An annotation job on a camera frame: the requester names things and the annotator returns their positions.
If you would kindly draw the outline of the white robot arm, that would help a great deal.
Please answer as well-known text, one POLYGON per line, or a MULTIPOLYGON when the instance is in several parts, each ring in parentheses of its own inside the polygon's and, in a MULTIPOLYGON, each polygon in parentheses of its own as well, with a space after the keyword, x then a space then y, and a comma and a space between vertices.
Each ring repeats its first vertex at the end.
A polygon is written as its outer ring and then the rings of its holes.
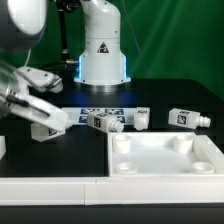
MULTIPOLYGON (((107 0, 77 0, 85 16, 85 50, 74 81, 108 90, 126 84, 126 57, 120 50, 120 12, 107 0)), ((47 20, 47 0, 0 0, 0 52, 23 53, 40 41, 47 20)), ((27 66, 15 68, 0 60, 0 115, 13 113, 49 129, 63 131, 69 116, 29 94, 60 90, 61 79, 27 66)))

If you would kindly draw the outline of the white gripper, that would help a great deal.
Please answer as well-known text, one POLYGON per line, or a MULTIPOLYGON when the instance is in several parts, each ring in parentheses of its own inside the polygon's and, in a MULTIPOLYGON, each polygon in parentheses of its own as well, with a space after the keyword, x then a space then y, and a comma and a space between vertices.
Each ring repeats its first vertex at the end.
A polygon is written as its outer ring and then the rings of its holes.
POLYGON ((0 118, 12 113, 47 128, 63 131, 69 116, 62 109, 29 93, 58 93, 63 89, 62 79, 53 73, 23 66, 15 68, 0 65, 0 118))

